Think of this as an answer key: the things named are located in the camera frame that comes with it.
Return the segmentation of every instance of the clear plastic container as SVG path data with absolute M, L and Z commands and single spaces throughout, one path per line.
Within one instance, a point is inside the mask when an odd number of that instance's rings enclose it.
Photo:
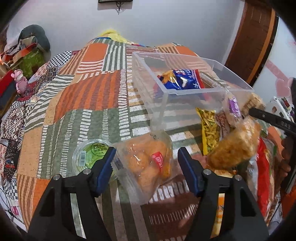
M 166 89 L 157 75 L 170 69 L 198 69 L 223 80 L 236 96 L 240 108 L 253 92 L 239 76 L 211 59 L 182 54 L 133 52 L 132 64 L 133 83 L 147 109 L 152 130 L 171 130 L 200 123 L 196 107 L 222 109 L 224 88 Z
M 92 168 L 97 160 L 103 159 L 111 143 L 101 139 L 81 142 L 73 152 L 72 166 L 75 175 L 86 168 Z

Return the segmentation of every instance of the barcode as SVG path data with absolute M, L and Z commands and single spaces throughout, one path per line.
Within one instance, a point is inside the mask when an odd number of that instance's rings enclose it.
M 80 159 L 79 159 L 79 166 L 81 166 L 81 167 L 85 166 L 85 156 L 86 156 L 86 151 L 81 151 L 80 152 Z

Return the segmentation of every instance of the sticker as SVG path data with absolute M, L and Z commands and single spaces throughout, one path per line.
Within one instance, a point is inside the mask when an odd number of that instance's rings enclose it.
M 80 159 L 79 159 L 79 166 L 81 166 L 81 167 L 85 166 L 85 156 L 86 156 L 86 151 L 81 151 L 80 152 Z
M 163 167 L 163 156 L 159 151 L 154 153 L 151 157 L 159 165 L 159 168 Z
M 87 168 L 92 168 L 97 160 L 103 159 L 105 156 L 108 146 L 101 142 L 95 142 L 87 145 L 80 152 L 79 166 L 87 166 Z
M 277 108 L 274 106 L 271 110 L 271 112 L 274 114 L 277 111 Z
M 229 104 L 229 112 L 232 114 L 235 114 L 237 117 L 241 117 L 239 106 L 237 104 L 237 99 L 235 97 L 228 99 L 228 104 Z
M 108 150 L 108 146 L 104 143 L 95 142 L 91 145 L 91 152 L 96 156 L 104 156 Z

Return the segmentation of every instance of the white wall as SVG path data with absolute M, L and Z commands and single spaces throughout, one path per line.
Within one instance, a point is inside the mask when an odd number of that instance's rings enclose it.
M 79 50 L 102 31 L 114 28 L 134 42 L 147 46 L 176 42 L 221 62 L 239 6 L 240 0 L 134 0 L 132 9 L 118 14 L 115 9 L 98 10 L 98 0 L 29 0 L 12 19 L 8 36 L 38 24 L 45 30 L 53 57 Z
M 279 19 L 276 37 L 268 60 L 277 66 L 287 78 L 296 77 L 296 44 L 282 19 Z M 265 65 L 253 86 L 255 92 L 265 102 L 269 102 L 273 96 L 277 96 L 277 77 L 274 72 Z

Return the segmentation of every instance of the person's hand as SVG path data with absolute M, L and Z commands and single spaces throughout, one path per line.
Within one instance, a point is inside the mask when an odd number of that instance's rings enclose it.
M 276 178 L 278 188 L 280 187 L 284 178 L 288 175 L 288 172 L 291 171 L 291 167 L 289 165 L 289 162 L 290 162 L 290 158 L 291 158 L 292 150 L 293 150 L 293 139 L 290 137 L 286 137 L 285 139 L 282 140 L 281 144 L 284 147 L 284 149 L 281 152 L 283 159 L 279 163 L 278 175 Z

